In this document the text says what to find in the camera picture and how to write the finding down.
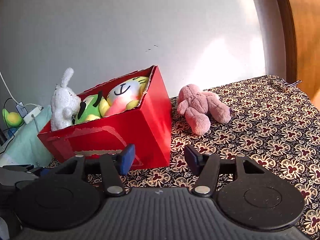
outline light green cloth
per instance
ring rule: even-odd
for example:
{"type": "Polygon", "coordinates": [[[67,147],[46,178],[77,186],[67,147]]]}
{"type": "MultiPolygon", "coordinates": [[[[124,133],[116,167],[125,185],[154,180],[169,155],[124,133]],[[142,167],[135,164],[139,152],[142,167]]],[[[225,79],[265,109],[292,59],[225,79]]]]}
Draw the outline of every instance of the light green cloth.
{"type": "MultiPolygon", "coordinates": [[[[51,106],[46,106],[36,116],[39,130],[41,130],[50,119],[51,106]]],[[[0,155],[0,167],[20,164],[33,164],[35,167],[47,167],[52,159],[52,154],[44,147],[37,137],[37,134],[35,120],[20,127],[14,134],[15,138],[10,142],[6,151],[0,155]]],[[[11,139],[0,148],[0,152],[4,150],[10,140],[11,139]]]]}

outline white plush toy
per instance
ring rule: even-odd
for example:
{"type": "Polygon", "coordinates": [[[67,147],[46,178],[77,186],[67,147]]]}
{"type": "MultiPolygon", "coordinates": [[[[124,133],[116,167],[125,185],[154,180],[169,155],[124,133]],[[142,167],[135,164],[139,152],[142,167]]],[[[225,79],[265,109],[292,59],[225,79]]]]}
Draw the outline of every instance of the white plush toy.
{"type": "Polygon", "coordinates": [[[56,89],[51,98],[51,130],[59,130],[72,125],[72,116],[79,111],[81,99],[71,88],[67,87],[74,71],[67,68],[63,74],[61,85],[56,89]]]}

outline plush toy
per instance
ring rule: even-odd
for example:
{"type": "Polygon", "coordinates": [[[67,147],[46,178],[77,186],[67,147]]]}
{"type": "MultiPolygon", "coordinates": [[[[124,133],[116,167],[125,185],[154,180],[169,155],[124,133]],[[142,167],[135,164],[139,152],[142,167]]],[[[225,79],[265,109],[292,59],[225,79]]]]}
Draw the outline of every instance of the plush toy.
{"type": "Polygon", "coordinates": [[[118,114],[136,107],[140,102],[148,81],[148,77],[135,77],[113,88],[107,96],[107,103],[110,107],[104,116],[118,114]]]}
{"type": "Polygon", "coordinates": [[[8,127],[18,127],[23,123],[23,119],[16,112],[9,113],[6,109],[2,110],[3,120],[7,123],[8,127]]]}
{"type": "Polygon", "coordinates": [[[201,91],[197,85],[184,86],[177,99],[178,114],[184,115],[192,131],[201,135],[210,129],[208,112],[219,123],[227,123],[231,119],[230,109],[219,100],[216,93],[201,91]]]}
{"type": "Polygon", "coordinates": [[[72,68],[66,69],[61,80],[61,85],[56,85],[56,89],[51,98],[52,131],[72,125],[72,116],[79,111],[81,99],[71,88],[67,87],[73,73],[72,68]]]}
{"type": "Polygon", "coordinates": [[[80,110],[75,117],[75,124],[100,119],[108,108],[107,101],[102,96],[102,91],[97,95],[87,96],[80,103],[80,110]]]}

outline floral fabric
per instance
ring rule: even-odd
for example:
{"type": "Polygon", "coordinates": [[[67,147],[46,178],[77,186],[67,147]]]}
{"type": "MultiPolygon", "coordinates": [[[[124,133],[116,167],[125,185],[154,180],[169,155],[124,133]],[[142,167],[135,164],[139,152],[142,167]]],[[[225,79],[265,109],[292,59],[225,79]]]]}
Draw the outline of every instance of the floral fabric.
{"type": "MultiPolygon", "coordinates": [[[[232,107],[235,117],[228,124],[211,120],[205,135],[193,134],[172,98],[172,142],[170,166],[134,170],[121,176],[125,187],[187,187],[197,177],[184,159],[183,148],[194,146],[200,153],[212,152],[224,159],[245,154],[294,185],[305,199],[298,228],[312,239],[320,234],[320,114],[298,88],[285,87],[277,76],[262,76],[212,89],[232,107]]],[[[50,167],[57,165],[55,159],[50,167]]],[[[90,183],[100,182],[89,175],[90,183]]],[[[231,181],[219,177],[218,189],[231,181]]]]}

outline pink stuffed animal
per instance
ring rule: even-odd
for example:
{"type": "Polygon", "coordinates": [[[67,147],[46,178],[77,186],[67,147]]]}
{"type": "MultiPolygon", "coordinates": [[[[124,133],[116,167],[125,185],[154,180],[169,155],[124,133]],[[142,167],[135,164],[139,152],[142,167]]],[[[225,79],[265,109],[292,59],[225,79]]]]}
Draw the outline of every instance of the pink stuffed animal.
{"type": "Polygon", "coordinates": [[[201,91],[197,85],[184,86],[177,99],[178,114],[184,115],[192,131],[201,135],[210,129],[210,120],[206,114],[210,112],[219,123],[227,123],[231,119],[229,107],[219,100],[216,93],[201,91]]]}

